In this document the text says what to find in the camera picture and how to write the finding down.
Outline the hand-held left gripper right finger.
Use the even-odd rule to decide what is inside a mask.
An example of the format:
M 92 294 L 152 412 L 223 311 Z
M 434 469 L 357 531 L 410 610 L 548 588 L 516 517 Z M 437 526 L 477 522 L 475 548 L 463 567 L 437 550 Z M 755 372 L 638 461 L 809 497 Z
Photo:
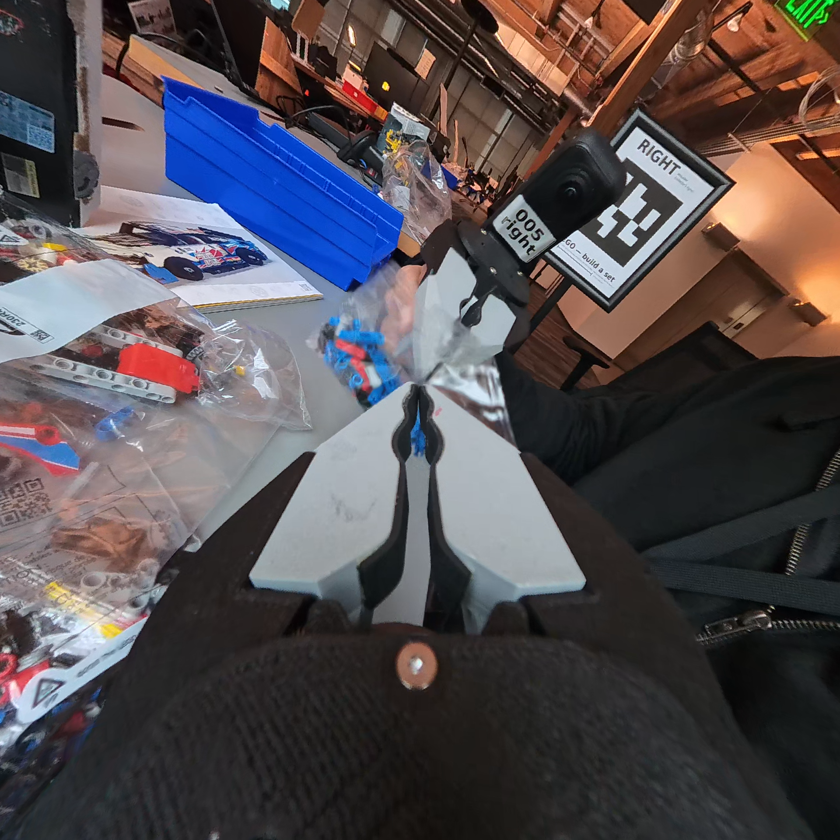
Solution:
M 431 627 L 480 634 L 501 603 L 586 579 L 514 444 L 441 390 L 419 390 L 429 464 Z

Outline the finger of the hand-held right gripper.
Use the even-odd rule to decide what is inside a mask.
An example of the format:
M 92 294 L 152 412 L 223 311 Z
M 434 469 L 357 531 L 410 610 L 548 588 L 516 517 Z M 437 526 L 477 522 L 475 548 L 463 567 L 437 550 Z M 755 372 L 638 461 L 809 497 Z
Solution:
M 455 321 L 453 366 L 488 362 L 502 350 L 516 320 L 516 313 L 496 295 L 469 302 Z
M 441 266 L 428 274 L 414 298 L 413 377 L 426 382 L 441 364 L 473 364 L 480 340 L 461 322 L 460 304 L 476 278 L 467 262 L 450 249 Z

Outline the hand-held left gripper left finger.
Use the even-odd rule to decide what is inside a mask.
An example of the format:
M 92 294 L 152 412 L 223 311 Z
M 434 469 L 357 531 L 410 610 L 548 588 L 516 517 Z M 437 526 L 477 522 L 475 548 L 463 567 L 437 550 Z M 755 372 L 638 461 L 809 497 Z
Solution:
M 314 452 L 253 566 L 257 589 L 373 611 L 400 583 L 419 388 L 399 387 Z

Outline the small clear bag blue pieces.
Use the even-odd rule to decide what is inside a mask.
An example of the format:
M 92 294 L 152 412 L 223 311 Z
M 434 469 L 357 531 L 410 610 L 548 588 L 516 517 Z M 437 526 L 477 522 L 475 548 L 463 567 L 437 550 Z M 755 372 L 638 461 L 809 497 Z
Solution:
M 413 377 L 413 332 L 400 342 L 395 353 L 386 351 L 381 332 L 385 293 L 400 268 L 388 265 L 353 290 L 310 337 L 309 347 L 363 410 L 382 402 L 404 384 L 431 385 L 514 445 L 501 375 L 493 358 L 479 365 L 441 364 L 426 382 L 419 383 Z

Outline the person's right forearm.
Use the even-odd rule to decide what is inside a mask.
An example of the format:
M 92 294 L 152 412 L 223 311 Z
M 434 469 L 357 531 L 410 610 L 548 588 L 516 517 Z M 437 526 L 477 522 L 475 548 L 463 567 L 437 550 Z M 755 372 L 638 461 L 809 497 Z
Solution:
M 838 419 L 837 356 L 759 360 L 677 392 L 633 394 L 562 392 L 536 381 L 510 353 L 496 362 L 516 445 L 568 483 L 645 439 L 664 443 L 670 435 L 668 448 L 685 456 L 739 428 L 793 431 Z

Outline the clear bag yellow lego parts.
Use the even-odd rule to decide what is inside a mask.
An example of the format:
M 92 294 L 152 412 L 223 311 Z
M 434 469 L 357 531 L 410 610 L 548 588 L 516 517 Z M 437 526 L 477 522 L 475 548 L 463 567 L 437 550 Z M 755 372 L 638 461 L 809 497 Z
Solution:
M 403 215 L 408 233 L 423 243 L 452 218 L 452 200 L 443 170 L 422 140 L 403 143 L 385 157 L 381 197 Z

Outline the small clear lego parts bag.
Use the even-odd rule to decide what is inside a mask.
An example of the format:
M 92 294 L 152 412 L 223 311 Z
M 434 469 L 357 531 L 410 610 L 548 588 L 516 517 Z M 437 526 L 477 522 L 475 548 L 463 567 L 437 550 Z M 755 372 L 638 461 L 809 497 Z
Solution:
M 229 320 L 203 334 L 194 364 L 202 408 L 294 432 L 312 428 L 296 358 L 275 333 Z

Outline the large clear lego parts bag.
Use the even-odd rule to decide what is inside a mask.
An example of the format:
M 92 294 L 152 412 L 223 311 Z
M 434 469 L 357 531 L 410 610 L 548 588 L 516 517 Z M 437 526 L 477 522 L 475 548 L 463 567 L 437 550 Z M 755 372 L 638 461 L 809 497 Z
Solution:
M 170 556 L 231 486 L 221 336 L 113 259 L 24 257 L 2 286 L 2 577 Z
M 89 734 L 107 685 L 177 572 L 172 552 L 62 550 L 2 562 L 2 816 Z

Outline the lego instruction booklet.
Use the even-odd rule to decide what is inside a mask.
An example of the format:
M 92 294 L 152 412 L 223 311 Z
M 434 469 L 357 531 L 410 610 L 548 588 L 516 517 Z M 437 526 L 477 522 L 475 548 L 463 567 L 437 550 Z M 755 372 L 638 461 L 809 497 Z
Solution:
M 323 298 L 310 280 L 217 204 L 104 186 L 99 208 L 80 232 L 199 311 Z

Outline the black lego set box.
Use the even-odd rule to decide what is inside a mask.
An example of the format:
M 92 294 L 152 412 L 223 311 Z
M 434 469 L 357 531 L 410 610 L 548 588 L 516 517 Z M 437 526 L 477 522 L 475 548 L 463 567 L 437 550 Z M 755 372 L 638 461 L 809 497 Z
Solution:
M 78 228 L 99 205 L 102 3 L 1 2 L 1 180 Z

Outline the person's right hand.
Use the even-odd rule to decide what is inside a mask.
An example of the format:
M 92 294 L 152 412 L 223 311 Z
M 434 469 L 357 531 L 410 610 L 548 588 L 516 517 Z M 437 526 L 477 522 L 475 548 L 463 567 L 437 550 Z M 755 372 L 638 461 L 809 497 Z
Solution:
M 425 265 L 400 268 L 385 293 L 385 314 L 381 321 L 384 347 L 394 354 L 400 342 L 413 330 L 414 300 L 427 273 Z

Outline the blue plastic bin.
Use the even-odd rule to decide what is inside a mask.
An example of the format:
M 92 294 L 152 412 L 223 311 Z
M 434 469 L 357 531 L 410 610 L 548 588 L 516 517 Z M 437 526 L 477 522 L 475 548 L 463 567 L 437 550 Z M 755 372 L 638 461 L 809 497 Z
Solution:
M 347 291 L 387 263 L 403 215 L 256 108 L 165 77 L 165 174 Z

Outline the black monitor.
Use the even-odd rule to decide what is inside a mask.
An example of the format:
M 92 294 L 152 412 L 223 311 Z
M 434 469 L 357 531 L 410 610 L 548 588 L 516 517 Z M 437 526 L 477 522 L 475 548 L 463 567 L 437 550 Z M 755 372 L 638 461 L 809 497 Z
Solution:
M 427 84 L 392 49 L 374 43 L 364 65 L 367 95 L 387 112 L 397 104 L 417 113 L 427 93 Z

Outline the green exit sign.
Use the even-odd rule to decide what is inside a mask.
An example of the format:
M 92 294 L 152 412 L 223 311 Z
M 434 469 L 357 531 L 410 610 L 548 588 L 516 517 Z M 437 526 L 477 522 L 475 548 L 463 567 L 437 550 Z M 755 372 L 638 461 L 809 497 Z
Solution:
M 838 1 L 777 1 L 774 7 L 805 42 L 811 41 L 827 25 Z

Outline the clear bag with wheel parts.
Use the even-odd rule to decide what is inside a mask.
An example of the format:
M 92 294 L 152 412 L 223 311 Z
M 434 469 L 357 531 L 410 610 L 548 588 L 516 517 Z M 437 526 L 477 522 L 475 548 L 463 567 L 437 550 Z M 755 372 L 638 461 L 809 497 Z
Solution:
M 2 286 L 50 268 L 105 258 L 107 254 L 88 238 L 2 192 Z

